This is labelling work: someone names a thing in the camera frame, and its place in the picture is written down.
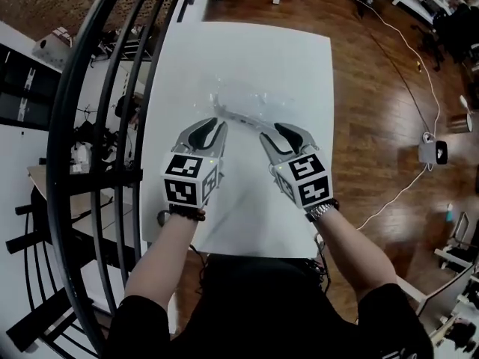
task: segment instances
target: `white cable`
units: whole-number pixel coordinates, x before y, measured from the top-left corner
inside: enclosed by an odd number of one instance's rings
[[[404,193],[408,188],[410,188],[414,182],[416,182],[418,180],[418,178],[420,176],[422,176],[423,172],[426,171],[426,168],[427,168],[427,165],[424,166],[424,169],[416,176],[416,178],[414,178],[412,180],[412,182],[410,184],[408,184],[408,186],[406,186],[403,190],[401,190],[399,193],[397,193],[396,197],[394,197],[392,200],[390,200],[389,202],[387,202],[382,208],[380,211],[378,211],[376,214],[372,214],[371,217],[369,217],[366,221],[364,221],[364,223],[358,227],[358,230],[362,229],[364,226],[366,226],[366,223],[369,222],[371,219],[373,219],[374,217],[377,217],[379,214],[381,214],[381,212],[386,208],[388,207],[389,205],[391,205],[391,203],[395,202],[396,199],[399,198],[400,195],[402,195],[402,193]]]
[[[382,23],[383,23],[384,25],[388,26],[389,28],[394,29],[397,33],[399,33],[399,35],[400,35],[401,38],[403,39],[403,41],[404,41],[404,43],[406,44],[406,46],[407,46],[409,49],[411,49],[411,50],[414,52],[414,54],[415,54],[416,56],[418,56],[419,60],[421,61],[421,64],[422,64],[422,66],[424,67],[424,70],[426,71],[427,79],[429,80],[429,84],[430,84],[430,86],[431,86],[431,92],[432,92],[432,94],[433,94],[434,100],[436,101],[436,105],[437,105],[437,115],[436,115],[436,119],[434,120],[434,132],[433,132],[433,134],[431,134],[430,132],[425,132],[425,133],[423,134],[423,137],[424,137],[425,135],[428,135],[429,137],[436,138],[436,124],[437,124],[437,121],[438,121],[438,119],[439,119],[439,115],[441,114],[441,106],[439,105],[439,101],[437,100],[436,94],[434,93],[433,82],[432,82],[432,80],[431,80],[431,76],[430,76],[430,74],[429,74],[429,71],[428,71],[427,68],[426,68],[426,64],[425,64],[425,63],[423,62],[423,60],[422,60],[422,57],[407,43],[406,38],[404,38],[403,34],[401,33],[401,31],[400,31],[399,29],[395,28],[395,27],[392,26],[391,24],[388,24],[386,21],[384,21],[384,20],[382,19],[382,17],[379,15],[379,13],[377,13],[376,10],[375,10],[374,8],[372,8],[370,5],[364,3],[364,2],[361,1],[361,0],[356,0],[356,1],[360,2],[360,3],[363,4],[365,7],[368,7],[369,9],[371,9],[371,10],[376,14],[376,16],[379,17],[379,19],[382,21]],[[371,217],[369,217],[366,221],[364,221],[364,223],[363,223],[360,227],[358,227],[358,230],[360,230],[360,229],[362,229],[364,226],[366,226],[366,224],[369,222],[369,220],[371,220],[372,218],[374,218],[374,217],[378,216],[379,214],[381,214],[381,212],[382,212],[386,207],[388,207],[391,203],[395,202],[396,199],[398,199],[399,196],[402,195],[402,193],[404,193],[408,188],[410,188],[410,187],[414,184],[414,182],[416,182],[416,181],[418,180],[418,178],[426,171],[426,169],[427,169],[428,171],[433,171],[433,167],[434,167],[434,164],[426,164],[426,165],[424,166],[424,169],[416,176],[416,178],[414,178],[414,180],[413,180],[407,187],[405,187],[403,190],[401,190],[399,193],[397,193],[396,197],[394,197],[392,200],[390,200],[389,202],[387,202],[387,203],[381,208],[380,211],[378,211],[377,213],[373,214],[373,215],[372,215]]]

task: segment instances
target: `person's right arm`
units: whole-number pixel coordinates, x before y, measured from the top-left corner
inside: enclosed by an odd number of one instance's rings
[[[339,271],[354,289],[358,301],[373,289],[397,282],[389,258],[339,211],[329,209],[314,222],[314,226],[326,242]]]

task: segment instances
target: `metal watch band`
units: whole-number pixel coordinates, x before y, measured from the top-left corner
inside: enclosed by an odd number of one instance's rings
[[[308,219],[308,221],[314,222],[320,219],[321,216],[332,207],[333,205],[331,205],[330,203],[320,203],[319,205],[311,209],[309,212],[307,212],[305,216]]]

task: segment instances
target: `person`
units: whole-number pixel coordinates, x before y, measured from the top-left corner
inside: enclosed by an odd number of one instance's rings
[[[357,325],[344,321],[295,260],[209,256],[202,296],[184,331],[170,339],[167,306],[198,220],[171,214],[133,269],[103,358],[285,353],[317,358],[433,358],[433,347],[391,261],[333,206],[314,226],[356,293]]]

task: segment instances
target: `wristwatch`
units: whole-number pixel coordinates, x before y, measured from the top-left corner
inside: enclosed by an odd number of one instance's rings
[[[319,205],[314,206],[313,208],[309,209],[305,217],[308,219],[310,222],[317,221],[318,219],[321,218],[321,216],[330,210],[332,207],[334,207],[336,210],[339,210],[339,202],[332,198],[331,200],[327,200],[325,202],[320,203]]]

